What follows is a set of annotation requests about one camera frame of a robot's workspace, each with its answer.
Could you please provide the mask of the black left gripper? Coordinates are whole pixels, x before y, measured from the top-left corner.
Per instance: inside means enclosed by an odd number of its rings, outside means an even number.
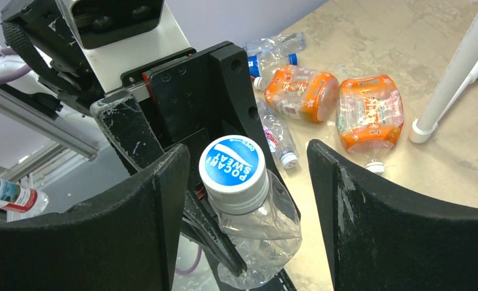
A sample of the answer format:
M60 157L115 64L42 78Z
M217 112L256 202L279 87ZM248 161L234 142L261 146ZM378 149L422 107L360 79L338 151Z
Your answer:
M186 48L121 75L126 87L144 85L140 100L121 91L90 106L90 113L114 149L135 172L159 161L165 151L183 143L192 157L214 139L242 135L264 151L266 167L286 186L269 152L247 67L247 54L232 42L202 51ZM189 190L190 154L174 166L176 194L161 191L165 235L182 234L214 255L234 275L245 261L227 235Z

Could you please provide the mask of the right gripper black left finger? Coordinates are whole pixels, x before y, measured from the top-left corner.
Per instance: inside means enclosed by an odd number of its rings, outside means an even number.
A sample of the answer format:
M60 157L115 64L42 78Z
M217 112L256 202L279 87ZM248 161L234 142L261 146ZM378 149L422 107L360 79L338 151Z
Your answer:
M0 224L0 290L170 290L189 161L176 145L66 212Z

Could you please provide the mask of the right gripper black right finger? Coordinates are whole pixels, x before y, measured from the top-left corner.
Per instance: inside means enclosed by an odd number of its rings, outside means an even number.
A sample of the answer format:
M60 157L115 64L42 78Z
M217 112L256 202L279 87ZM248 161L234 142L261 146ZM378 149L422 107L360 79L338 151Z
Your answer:
M317 139L306 153L335 290L478 290L478 208L402 187Z

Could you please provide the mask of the crushed bottle purple label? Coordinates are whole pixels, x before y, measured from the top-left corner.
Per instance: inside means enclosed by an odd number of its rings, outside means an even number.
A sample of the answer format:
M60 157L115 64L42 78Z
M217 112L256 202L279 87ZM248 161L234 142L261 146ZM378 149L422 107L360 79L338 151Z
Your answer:
M284 169L298 164L295 142L284 119L263 99L256 99L256 105L269 150Z

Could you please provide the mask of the clear pocari sweat bottle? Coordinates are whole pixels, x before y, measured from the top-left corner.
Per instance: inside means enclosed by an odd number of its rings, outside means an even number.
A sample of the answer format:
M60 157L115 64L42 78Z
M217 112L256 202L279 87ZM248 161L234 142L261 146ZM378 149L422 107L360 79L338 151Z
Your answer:
M219 279L248 290L268 283L300 250L300 218L286 187L266 166L260 146L248 137L227 135L203 151L199 173L218 226L246 263L234 275L218 266Z

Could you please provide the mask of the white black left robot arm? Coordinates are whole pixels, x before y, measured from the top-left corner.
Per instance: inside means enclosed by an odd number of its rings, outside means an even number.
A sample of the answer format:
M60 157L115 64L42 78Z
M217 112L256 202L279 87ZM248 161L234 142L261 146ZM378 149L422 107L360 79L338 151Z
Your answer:
M269 147L246 51L197 52L167 29L163 1L12 1L6 43L95 118L132 176L64 213L0 224L0 275L92 284L171 279L180 235L230 271L244 258L195 193L204 148L234 133Z

